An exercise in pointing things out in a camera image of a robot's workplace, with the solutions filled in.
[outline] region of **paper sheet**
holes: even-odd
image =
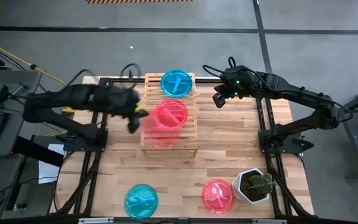
[[[63,147],[64,147],[63,144],[49,144],[48,149],[64,155],[65,152],[63,151]],[[58,166],[54,166],[46,162],[39,161],[38,169],[39,169],[38,184],[50,183],[57,180],[57,176],[59,174]]]

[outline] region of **white hexagonal planter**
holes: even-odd
[[[260,173],[261,175],[263,175],[263,173],[258,170],[257,168],[255,169],[251,169],[251,170],[247,170],[247,171],[244,171],[244,172],[241,172],[239,173],[239,175],[237,175],[237,177],[234,179],[233,183],[231,184],[233,186],[233,189],[234,189],[234,193],[236,195],[236,198],[240,199],[240,200],[245,200],[245,201],[248,201],[249,203],[251,204],[256,204],[256,203],[259,203],[259,202],[263,202],[265,200],[268,200],[269,197],[270,197],[270,194],[266,195],[265,198],[263,199],[260,199],[258,201],[251,201],[249,198],[247,198],[247,196],[245,196],[242,192],[241,192],[241,189],[240,189],[240,184],[241,184],[241,178],[242,178],[242,175],[243,174],[246,174],[248,172],[252,172],[252,171],[256,171],[258,173]]]

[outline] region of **wooden tabletop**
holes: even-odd
[[[83,83],[98,83],[98,78],[84,77]],[[194,159],[175,157],[175,153],[169,151],[165,157],[145,157],[140,151],[140,130],[129,134],[126,119],[109,118],[108,143],[100,162],[92,216],[127,217],[124,210],[127,191],[136,184],[149,184],[158,193],[158,208],[153,217],[274,217],[271,199],[256,205],[236,200],[232,210],[223,216],[204,209],[201,189],[207,181],[218,178],[231,183],[242,171],[253,168],[267,171],[257,137],[260,127],[255,99],[229,99],[218,109],[212,100],[214,86],[196,85],[200,149]],[[142,96],[144,84],[139,83],[136,90]],[[287,100],[272,100],[272,106],[276,123],[292,121]],[[92,113],[87,111],[75,112],[75,120],[81,123],[90,123],[91,117]],[[78,185],[83,156],[82,152],[74,153],[62,167],[57,185],[58,207]],[[288,188],[302,206],[313,213],[301,161],[291,154],[282,154],[282,157]],[[279,187],[277,191],[284,212]]]

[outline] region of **concrete floor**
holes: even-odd
[[[259,0],[259,4],[265,29],[358,29],[358,1]],[[0,0],[0,24],[257,28],[252,0],[112,5],[86,5],[77,0]],[[266,39],[273,72],[291,84],[322,91],[339,103],[348,102],[358,93],[358,35],[269,34]],[[0,31],[0,45],[65,82],[82,68],[98,75],[117,75],[131,62],[138,63],[143,72],[180,68],[206,77],[203,64],[226,68],[228,56],[235,57],[237,64],[264,70],[258,34]],[[46,77],[42,85],[50,90],[60,88]],[[294,119],[311,113],[309,108],[294,103],[291,111]],[[52,131],[26,124],[21,134],[29,137]],[[315,144],[305,153],[315,214],[358,221],[358,182],[344,180],[345,175],[358,171],[358,161],[344,128],[340,125],[335,130],[313,130],[305,135]],[[32,215],[43,213],[45,210],[38,209]]]

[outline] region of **wooden crate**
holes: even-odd
[[[170,99],[169,96],[162,92],[160,87],[160,81],[163,75],[164,73],[146,73],[144,103],[147,110],[154,110],[163,100]],[[185,97],[178,99],[185,104],[188,109],[188,120],[181,129],[179,139],[169,147],[154,145],[148,140],[145,140],[145,138],[162,137],[161,134],[146,134],[143,129],[140,140],[140,150],[146,156],[177,156],[177,154],[185,151],[191,151],[192,156],[196,156],[198,150],[196,77],[194,73],[189,73],[189,75],[193,80],[193,88]]]

